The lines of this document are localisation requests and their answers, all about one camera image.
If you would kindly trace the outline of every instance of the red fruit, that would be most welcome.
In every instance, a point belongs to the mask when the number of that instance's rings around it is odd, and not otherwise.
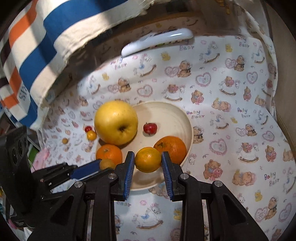
[[[87,126],[87,127],[84,129],[84,131],[85,131],[86,133],[88,133],[89,131],[92,131],[92,127],[91,127],[91,126]]]
[[[143,130],[148,135],[154,135],[157,132],[157,125],[155,123],[146,123]]]

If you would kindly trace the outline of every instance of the beige plate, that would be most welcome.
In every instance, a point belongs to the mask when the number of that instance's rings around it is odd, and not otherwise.
[[[144,147],[153,147],[154,144],[165,136],[176,136],[182,139],[186,145],[187,155],[181,166],[189,155],[193,142],[193,129],[186,113],[179,107],[165,102],[144,102],[133,106],[139,119],[138,132],[131,143],[121,149],[123,159],[128,151],[135,154]],[[156,123],[157,132],[149,136],[143,132],[145,123]],[[134,169],[133,181],[131,183],[132,191],[144,190],[156,186],[164,181],[162,168],[152,173],[143,173]]]

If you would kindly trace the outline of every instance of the metal screw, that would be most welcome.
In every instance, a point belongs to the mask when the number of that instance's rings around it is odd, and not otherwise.
[[[115,179],[117,175],[115,173],[109,173],[107,176],[109,179]]]
[[[214,184],[215,184],[216,187],[222,187],[223,186],[223,183],[221,181],[219,181],[219,180],[215,181]]]
[[[186,180],[186,179],[189,178],[189,175],[188,175],[187,173],[182,173],[182,174],[180,175],[180,177],[181,177],[182,179]]]
[[[83,185],[82,181],[78,181],[78,182],[74,183],[74,187],[76,187],[76,188],[80,188],[80,187],[82,187],[82,185]]]

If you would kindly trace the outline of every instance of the yellow apple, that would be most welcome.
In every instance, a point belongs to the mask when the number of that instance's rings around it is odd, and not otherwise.
[[[123,145],[135,137],[138,116],[129,104],[119,100],[109,101],[97,110],[94,128],[104,142]]]

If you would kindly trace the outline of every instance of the orange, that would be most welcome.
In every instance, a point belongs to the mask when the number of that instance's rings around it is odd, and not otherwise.
[[[122,163],[122,152],[117,146],[106,144],[97,150],[96,159],[110,159],[117,165]]]
[[[160,153],[168,151],[171,161],[179,165],[185,159],[187,154],[184,142],[180,138],[174,136],[161,138],[155,143],[154,148]]]
[[[94,141],[96,139],[96,133],[93,130],[88,131],[86,137],[89,141]]]
[[[103,159],[100,161],[100,169],[105,170],[106,168],[112,168],[115,169],[116,165],[114,162],[110,159]]]
[[[153,147],[144,147],[135,157],[136,168],[145,173],[156,171],[161,165],[161,154]]]

